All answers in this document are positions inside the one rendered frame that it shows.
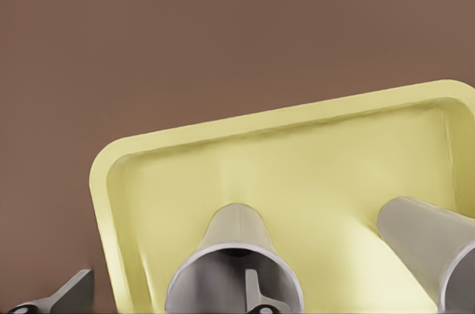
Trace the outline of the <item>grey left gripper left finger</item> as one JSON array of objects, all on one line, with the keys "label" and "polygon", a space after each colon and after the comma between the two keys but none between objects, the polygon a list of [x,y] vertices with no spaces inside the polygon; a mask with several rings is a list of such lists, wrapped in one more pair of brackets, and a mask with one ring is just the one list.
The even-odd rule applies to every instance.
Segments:
[{"label": "grey left gripper left finger", "polygon": [[52,295],[17,305],[7,314],[91,314],[94,271],[82,269]]}]

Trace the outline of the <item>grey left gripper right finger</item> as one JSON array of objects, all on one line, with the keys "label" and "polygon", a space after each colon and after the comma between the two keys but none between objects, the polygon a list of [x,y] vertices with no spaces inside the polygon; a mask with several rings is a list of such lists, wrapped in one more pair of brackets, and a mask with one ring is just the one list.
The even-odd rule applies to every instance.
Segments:
[{"label": "grey left gripper right finger", "polygon": [[245,271],[245,293],[247,314],[285,314],[288,305],[266,297],[261,293],[258,273],[254,269]]}]

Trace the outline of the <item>white IKEA cup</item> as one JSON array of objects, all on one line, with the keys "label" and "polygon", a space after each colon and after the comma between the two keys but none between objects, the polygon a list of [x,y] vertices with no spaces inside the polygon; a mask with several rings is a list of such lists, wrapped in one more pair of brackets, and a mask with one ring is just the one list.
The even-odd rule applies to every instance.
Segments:
[{"label": "white IKEA cup", "polygon": [[247,314],[245,271],[258,273],[261,293],[304,313],[301,285],[276,252],[260,214],[245,204],[218,210],[198,248],[167,289],[166,314]]},{"label": "white IKEA cup", "polygon": [[397,197],[381,208],[377,230],[439,314],[475,314],[475,219]]}]

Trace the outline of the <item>pale yellow tray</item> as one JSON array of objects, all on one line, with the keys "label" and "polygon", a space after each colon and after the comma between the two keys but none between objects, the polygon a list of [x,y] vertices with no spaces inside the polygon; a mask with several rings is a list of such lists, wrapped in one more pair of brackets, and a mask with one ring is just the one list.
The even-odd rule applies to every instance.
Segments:
[{"label": "pale yellow tray", "polygon": [[162,313],[215,212],[245,203],[308,313],[431,314],[376,218],[402,196],[475,217],[475,87],[440,80],[125,137],[89,184],[120,313]]}]

